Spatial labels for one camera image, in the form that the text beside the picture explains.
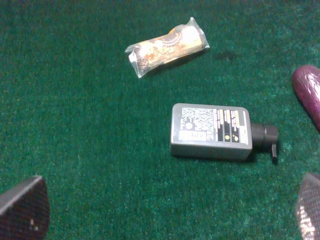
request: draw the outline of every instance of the black pump nozzle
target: black pump nozzle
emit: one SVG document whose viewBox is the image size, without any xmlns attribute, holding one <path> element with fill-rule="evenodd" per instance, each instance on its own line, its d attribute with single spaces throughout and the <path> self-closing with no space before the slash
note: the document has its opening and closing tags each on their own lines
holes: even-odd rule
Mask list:
<svg viewBox="0 0 320 240">
<path fill-rule="evenodd" d="M 251 123 L 252 145 L 262 151 L 270 151 L 272 162 L 278 161 L 278 129 L 274 125 Z"/>
</svg>

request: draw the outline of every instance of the bottle label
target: bottle label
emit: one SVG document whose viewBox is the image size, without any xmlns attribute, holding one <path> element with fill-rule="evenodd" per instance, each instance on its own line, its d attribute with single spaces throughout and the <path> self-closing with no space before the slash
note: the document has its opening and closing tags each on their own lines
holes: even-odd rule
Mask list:
<svg viewBox="0 0 320 240">
<path fill-rule="evenodd" d="M 245 111 L 198 107 L 182 107 L 181 111 L 181 141 L 248 144 Z"/>
</svg>

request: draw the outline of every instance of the pump dispenser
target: pump dispenser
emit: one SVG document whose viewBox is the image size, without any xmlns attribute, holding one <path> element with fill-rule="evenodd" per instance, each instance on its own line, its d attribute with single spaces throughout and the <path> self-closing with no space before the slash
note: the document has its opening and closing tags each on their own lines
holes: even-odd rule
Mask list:
<svg viewBox="0 0 320 240">
<path fill-rule="evenodd" d="M 177 103 L 172 108 L 173 156 L 245 161 L 253 149 L 277 163 L 278 129 L 251 123 L 243 107 Z"/>
</svg>

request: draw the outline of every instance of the plastic wrapper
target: plastic wrapper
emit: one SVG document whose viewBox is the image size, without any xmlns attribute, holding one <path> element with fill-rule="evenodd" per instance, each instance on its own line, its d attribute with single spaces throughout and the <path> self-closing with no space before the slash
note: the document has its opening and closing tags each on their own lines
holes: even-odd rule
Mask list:
<svg viewBox="0 0 320 240">
<path fill-rule="evenodd" d="M 130 45 L 125 50 L 139 78 L 159 65 L 209 48 L 205 33 L 193 17 L 168 34 Z"/>
</svg>

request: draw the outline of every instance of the wrapped snack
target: wrapped snack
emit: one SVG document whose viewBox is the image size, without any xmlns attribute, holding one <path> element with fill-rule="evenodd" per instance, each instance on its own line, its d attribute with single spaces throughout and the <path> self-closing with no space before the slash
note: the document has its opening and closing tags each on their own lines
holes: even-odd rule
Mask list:
<svg viewBox="0 0 320 240">
<path fill-rule="evenodd" d="M 159 65 L 209 48 L 205 33 L 193 17 L 168 34 L 133 44 L 125 50 L 139 78 Z"/>
</svg>

